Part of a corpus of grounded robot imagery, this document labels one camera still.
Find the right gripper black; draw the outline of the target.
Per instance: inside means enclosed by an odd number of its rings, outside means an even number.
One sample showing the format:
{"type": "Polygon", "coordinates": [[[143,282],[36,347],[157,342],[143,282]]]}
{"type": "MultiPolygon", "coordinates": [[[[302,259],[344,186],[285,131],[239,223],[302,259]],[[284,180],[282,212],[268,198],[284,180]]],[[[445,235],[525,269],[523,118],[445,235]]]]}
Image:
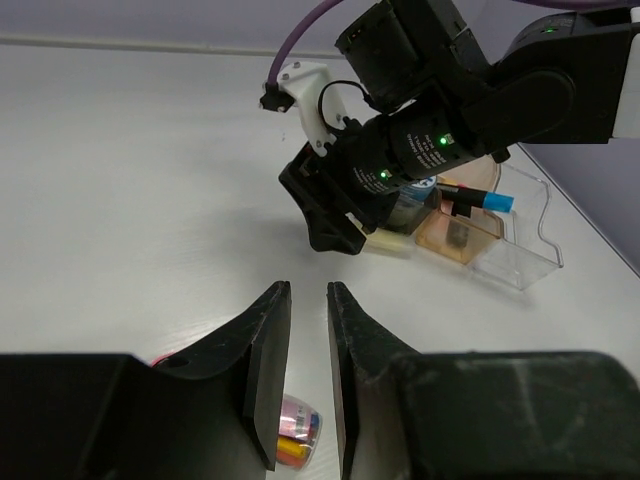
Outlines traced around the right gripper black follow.
{"type": "Polygon", "coordinates": [[[368,167],[368,146],[388,149],[387,119],[362,124],[344,119],[338,128],[323,121],[327,141],[310,140],[280,173],[278,180],[294,200],[316,252],[359,254],[366,236],[386,221],[398,195],[370,192],[355,178],[355,166],[368,167]]]}

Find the yellow highlighter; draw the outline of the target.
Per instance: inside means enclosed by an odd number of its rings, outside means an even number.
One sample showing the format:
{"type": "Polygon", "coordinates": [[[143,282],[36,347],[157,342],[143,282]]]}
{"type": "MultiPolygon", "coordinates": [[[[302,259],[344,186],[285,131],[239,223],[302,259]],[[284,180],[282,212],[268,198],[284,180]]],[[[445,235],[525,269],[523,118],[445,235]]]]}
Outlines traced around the yellow highlighter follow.
{"type": "Polygon", "coordinates": [[[367,250],[401,253],[406,252],[409,247],[408,238],[395,232],[377,230],[366,236],[365,248],[367,250]]]}

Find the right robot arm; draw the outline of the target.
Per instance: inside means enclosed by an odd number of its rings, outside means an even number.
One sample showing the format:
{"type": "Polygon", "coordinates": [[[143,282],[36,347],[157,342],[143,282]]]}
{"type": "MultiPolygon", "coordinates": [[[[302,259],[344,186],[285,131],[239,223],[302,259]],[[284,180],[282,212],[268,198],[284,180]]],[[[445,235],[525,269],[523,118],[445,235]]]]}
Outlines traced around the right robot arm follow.
{"type": "Polygon", "coordinates": [[[324,1],[289,34],[261,97],[299,112],[306,143],[280,174],[311,247],[356,255],[400,190],[527,144],[605,144],[639,134],[639,5],[553,1],[495,63],[451,1],[380,1],[338,37],[364,101],[360,122],[323,64],[290,64],[324,1]]]}

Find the blue black highlighter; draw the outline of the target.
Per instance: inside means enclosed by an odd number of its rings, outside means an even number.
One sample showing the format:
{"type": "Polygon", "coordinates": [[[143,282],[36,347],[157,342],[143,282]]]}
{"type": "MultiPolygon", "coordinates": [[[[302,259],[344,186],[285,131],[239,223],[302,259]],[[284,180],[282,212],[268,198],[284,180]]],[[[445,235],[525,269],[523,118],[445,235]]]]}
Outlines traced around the blue black highlighter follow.
{"type": "Polygon", "coordinates": [[[460,185],[438,183],[436,188],[446,201],[500,213],[510,213],[514,198],[491,191],[478,190],[460,185]]]}

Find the pink capped crayon tube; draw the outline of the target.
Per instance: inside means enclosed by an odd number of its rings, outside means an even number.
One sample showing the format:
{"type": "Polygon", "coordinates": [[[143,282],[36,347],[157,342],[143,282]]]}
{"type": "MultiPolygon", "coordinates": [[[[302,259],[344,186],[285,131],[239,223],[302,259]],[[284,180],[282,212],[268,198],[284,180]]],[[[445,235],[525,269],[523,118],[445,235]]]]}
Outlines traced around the pink capped crayon tube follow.
{"type": "Polygon", "coordinates": [[[322,416],[308,403],[285,394],[282,399],[276,460],[295,471],[311,460],[322,429],[322,416]]]}

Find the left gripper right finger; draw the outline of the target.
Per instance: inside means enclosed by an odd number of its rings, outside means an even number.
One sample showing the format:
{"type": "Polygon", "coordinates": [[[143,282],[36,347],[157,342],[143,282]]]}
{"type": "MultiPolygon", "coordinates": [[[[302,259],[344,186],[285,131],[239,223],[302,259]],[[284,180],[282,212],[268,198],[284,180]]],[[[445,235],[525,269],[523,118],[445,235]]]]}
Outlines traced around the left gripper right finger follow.
{"type": "Polygon", "coordinates": [[[635,479],[639,384],[595,351],[421,353],[327,287],[344,479],[635,479]]]}

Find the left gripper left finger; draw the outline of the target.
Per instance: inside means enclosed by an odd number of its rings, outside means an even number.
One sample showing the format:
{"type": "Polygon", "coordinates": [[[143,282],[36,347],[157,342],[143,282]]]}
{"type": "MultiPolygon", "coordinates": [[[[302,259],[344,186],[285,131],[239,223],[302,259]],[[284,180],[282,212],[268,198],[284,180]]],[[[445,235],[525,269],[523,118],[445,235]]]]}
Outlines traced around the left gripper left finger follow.
{"type": "Polygon", "coordinates": [[[262,479],[276,444],[291,287],[148,365],[129,354],[5,354],[5,479],[262,479]]]}

